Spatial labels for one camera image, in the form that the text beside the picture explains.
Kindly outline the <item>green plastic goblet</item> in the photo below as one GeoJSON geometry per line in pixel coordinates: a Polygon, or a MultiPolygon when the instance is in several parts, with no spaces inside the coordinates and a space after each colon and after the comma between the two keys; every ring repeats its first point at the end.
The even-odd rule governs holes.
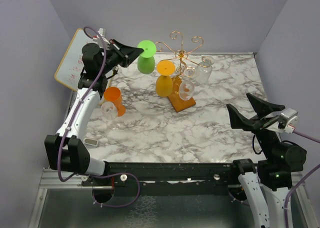
{"type": "Polygon", "coordinates": [[[151,40],[142,40],[138,48],[143,49],[137,60],[137,68],[143,74],[150,74],[155,69],[156,45],[151,40]]]}

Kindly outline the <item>orange plastic goblet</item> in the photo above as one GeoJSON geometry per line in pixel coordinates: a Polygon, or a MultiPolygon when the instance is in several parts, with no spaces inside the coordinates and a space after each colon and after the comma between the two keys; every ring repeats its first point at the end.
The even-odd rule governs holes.
{"type": "Polygon", "coordinates": [[[104,93],[103,97],[107,102],[111,102],[114,104],[118,111],[118,117],[121,117],[125,114],[126,112],[126,107],[122,104],[123,99],[122,99],[122,93],[121,90],[117,87],[111,86],[108,87],[104,93]]]}

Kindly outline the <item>yellow plastic goblet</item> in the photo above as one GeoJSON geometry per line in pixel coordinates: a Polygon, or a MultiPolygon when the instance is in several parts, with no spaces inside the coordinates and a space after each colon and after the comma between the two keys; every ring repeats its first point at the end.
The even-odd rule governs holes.
{"type": "Polygon", "coordinates": [[[175,64],[170,60],[162,60],[156,69],[160,76],[156,80],[155,91],[160,97],[168,97],[173,90],[173,80],[170,75],[176,70],[175,64]]]}

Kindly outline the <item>clear patterned stemmed glass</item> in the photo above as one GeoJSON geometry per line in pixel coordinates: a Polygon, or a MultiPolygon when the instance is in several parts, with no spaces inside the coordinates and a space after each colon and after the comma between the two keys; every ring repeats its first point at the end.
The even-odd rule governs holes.
{"type": "Polygon", "coordinates": [[[210,56],[203,56],[197,66],[197,76],[195,80],[199,84],[206,84],[213,70],[214,60],[210,56]]]}

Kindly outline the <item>clear round wine glass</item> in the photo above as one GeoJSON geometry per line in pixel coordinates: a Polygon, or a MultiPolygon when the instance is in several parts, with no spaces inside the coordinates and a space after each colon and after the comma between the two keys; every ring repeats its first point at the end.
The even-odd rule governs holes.
{"type": "Polygon", "coordinates": [[[187,65],[182,69],[181,75],[182,78],[178,94],[183,101],[188,101],[195,92],[194,81],[197,77],[197,67],[194,65],[187,65]]]}

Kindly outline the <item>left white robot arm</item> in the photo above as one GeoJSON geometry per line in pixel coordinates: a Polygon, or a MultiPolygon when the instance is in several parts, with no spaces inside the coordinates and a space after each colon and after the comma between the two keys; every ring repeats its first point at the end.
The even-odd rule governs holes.
{"type": "Polygon", "coordinates": [[[92,158],[83,143],[84,134],[94,109],[101,100],[107,84],[106,74],[117,74],[117,67],[128,67],[141,53],[142,48],[124,45],[114,39],[107,48],[97,43],[82,47],[83,69],[78,81],[75,102],[56,134],[47,135],[44,146],[52,170],[93,175],[97,184],[106,185],[111,174],[106,163],[92,158]]]}

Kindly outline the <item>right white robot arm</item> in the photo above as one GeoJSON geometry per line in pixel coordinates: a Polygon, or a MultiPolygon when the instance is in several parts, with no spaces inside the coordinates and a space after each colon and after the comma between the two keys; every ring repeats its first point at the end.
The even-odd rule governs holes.
{"type": "Polygon", "coordinates": [[[229,177],[234,183],[241,184],[255,227],[291,228],[292,173],[303,170],[307,151],[295,143],[281,141],[278,134],[295,131],[298,112],[251,93],[246,96],[256,115],[248,119],[232,104],[227,104],[230,126],[253,133],[265,160],[257,165],[251,159],[234,160],[229,177]]]}

